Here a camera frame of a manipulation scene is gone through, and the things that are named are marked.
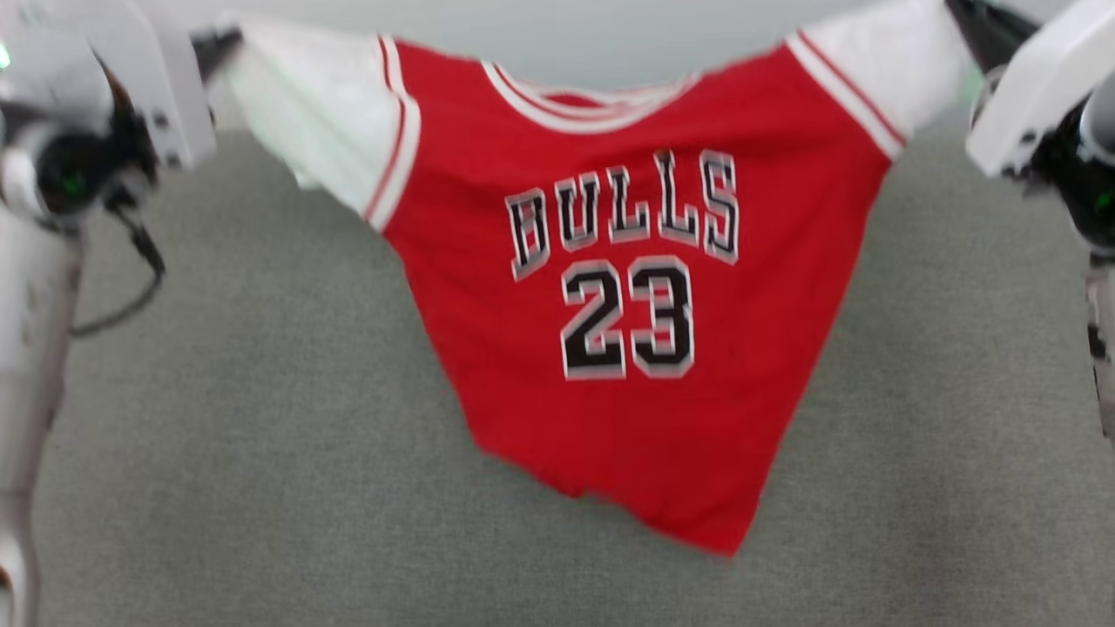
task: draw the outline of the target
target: gray fabric surface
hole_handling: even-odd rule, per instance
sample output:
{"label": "gray fabric surface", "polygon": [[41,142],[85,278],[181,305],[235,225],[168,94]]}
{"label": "gray fabric surface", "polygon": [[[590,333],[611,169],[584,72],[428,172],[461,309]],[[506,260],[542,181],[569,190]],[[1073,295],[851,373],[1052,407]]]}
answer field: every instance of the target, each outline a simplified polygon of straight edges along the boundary
{"label": "gray fabric surface", "polygon": [[[1111,624],[1115,454],[1085,254],[918,138],[744,550],[726,561],[473,445],[403,269],[246,136],[151,209],[169,283],[78,345],[36,528],[51,626]],[[145,279],[107,224],[88,318]]]}

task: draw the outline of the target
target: basketball jersey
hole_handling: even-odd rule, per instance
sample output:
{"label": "basketball jersey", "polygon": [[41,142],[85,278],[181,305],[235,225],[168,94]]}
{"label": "basketball jersey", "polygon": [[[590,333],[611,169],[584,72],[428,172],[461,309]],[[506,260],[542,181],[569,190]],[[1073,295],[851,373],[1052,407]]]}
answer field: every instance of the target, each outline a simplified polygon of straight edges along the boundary
{"label": "basketball jersey", "polygon": [[884,176],[967,62],[939,0],[614,91],[386,36],[241,26],[230,77],[250,128],[397,251],[476,443],[723,554]]}

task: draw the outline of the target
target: red and white striped trim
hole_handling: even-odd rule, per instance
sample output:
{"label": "red and white striped trim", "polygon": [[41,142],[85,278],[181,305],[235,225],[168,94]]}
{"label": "red and white striped trim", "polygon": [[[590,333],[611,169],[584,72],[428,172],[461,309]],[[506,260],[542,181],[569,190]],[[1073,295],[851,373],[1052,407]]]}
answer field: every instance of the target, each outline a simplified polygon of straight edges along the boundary
{"label": "red and white striped trim", "polygon": [[395,40],[380,36],[379,47],[384,61],[384,83],[395,96],[399,107],[398,132],[387,170],[376,185],[376,191],[368,203],[363,219],[371,228],[384,231],[395,215],[403,192],[406,190],[410,171],[418,155],[418,138],[421,135],[421,109],[418,103],[407,93],[403,81],[403,66],[399,62],[399,50]]}
{"label": "red and white striped trim", "polygon": [[[685,94],[699,79],[690,75],[682,80],[655,87],[605,93],[569,87],[541,87],[514,79],[502,67],[484,62],[484,71],[496,91],[527,119],[561,133],[608,133],[630,126],[662,109]],[[551,96],[578,95],[597,103],[576,106],[555,102]]]}
{"label": "red and white striped trim", "polygon": [[886,156],[894,160],[905,149],[906,138],[899,133],[866,96],[828,57],[802,31],[786,39],[789,50],[802,67],[824,87],[844,109],[860,123]]}

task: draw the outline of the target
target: white sleeve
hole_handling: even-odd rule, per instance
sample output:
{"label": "white sleeve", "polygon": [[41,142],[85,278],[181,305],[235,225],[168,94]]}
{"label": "white sleeve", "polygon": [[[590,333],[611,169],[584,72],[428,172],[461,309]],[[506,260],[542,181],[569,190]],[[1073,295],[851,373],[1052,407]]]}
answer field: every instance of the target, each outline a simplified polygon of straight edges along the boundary
{"label": "white sleeve", "polygon": [[943,0],[876,1],[809,25],[787,44],[892,156],[958,100],[972,67]]}
{"label": "white sleeve", "polygon": [[302,189],[322,187],[382,230],[420,132],[389,38],[226,16],[244,42],[224,77],[255,138]]}

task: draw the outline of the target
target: number 23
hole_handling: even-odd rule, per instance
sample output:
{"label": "number 23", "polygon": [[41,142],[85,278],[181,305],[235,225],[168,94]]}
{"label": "number 23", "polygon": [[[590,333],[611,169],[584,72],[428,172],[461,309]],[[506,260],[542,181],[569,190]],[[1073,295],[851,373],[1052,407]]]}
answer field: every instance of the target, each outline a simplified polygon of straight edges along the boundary
{"label": "number 23", "polygon": [[[623,317],[620,286],[603,260],[574,263],[562,276],[565,305],[585,306],[561,331],[566,379],[627,377],[627,343],[612,328]],[[689,268],[672,255],[640,258],[628,268],[627,289],[632,302],[649,303],[653,320],[653,328],[631,331],[631,360],[652,378],[683,377],[694,364]]]}

